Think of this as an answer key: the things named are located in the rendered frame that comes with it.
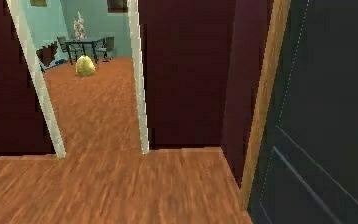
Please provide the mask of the dark grey room door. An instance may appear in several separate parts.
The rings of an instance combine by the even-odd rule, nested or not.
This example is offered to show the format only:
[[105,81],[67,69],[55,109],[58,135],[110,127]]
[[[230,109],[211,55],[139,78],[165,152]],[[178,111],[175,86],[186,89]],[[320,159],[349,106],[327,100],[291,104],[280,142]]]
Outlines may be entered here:
[[292,0],[253,224],[358,224],[358,0]]

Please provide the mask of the yellow rounded lump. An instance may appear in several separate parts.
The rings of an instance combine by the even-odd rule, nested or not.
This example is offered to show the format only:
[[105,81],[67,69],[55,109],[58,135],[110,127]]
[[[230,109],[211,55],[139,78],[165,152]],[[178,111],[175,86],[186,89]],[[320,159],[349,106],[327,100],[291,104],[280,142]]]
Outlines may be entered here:
[[96,72],[94,63],[89,56],[82,55],[76,62],[76,74],[81,77],[91,76]]

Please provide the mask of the dark dining table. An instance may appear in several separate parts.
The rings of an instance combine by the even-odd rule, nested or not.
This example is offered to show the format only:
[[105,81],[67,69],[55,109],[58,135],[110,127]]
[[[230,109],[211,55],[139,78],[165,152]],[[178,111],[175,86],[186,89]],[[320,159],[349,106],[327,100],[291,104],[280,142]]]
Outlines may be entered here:
[[71,56],[72,50],[70,49],[70,47],[72,45],[80,45],[82,47],[82,50],[83,50],[84,54],[85,54],[85,46],[90,46],[92,48],[94,61],[95,61],[95,63],[98,63],[98,56],[97,56],[97,53],[96,53],[96,47],[97,47],[97,45],[99,43],[105,43],[105,39],[104,38],[85,38],[85,39],[66,40],[65,44],[66,44],[70,64],[73,64],[72,56]]

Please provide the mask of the grey dining chair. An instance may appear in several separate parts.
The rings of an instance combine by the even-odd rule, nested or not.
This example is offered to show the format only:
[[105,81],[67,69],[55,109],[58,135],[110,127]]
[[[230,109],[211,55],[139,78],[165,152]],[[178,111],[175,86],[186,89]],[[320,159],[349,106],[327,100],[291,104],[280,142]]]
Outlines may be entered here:
[[103,54],[103,60],[104,62],[109,62],[110,58],[108,57],[108,53],[112,52],[115,47],[115,41],[113,36],[106,37],[104,39],[104,43],[101,47],[97,49],[98,52],[101,52]]
[[57,40],[58,40],[58,43],[59,43],[59,45],[60,45],[61,50],[62,50],[64,53],[69,52],[69,47],[68,47],[68,45],[66,44],[66,41],[67,41],[66,37],[65,37],[65,36],[61,36],[61,37],[58,37]]

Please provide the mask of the white cork tree ornament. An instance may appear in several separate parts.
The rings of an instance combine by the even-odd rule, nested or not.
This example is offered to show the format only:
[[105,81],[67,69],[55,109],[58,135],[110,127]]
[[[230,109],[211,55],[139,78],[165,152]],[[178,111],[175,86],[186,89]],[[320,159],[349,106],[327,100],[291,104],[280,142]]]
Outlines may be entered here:
[[74,35],[77,40],[85,39],[86,32],[84,28],[84,19],[80,13],[78,13],[78,18],[73,21]]

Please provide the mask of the dark framed wall picture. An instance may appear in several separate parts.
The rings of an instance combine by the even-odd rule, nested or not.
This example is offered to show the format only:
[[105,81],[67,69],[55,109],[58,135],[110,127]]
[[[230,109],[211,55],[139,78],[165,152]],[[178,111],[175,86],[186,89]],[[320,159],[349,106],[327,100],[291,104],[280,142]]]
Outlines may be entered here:
[[127,13],[127,0],[107,0],[109,13]]

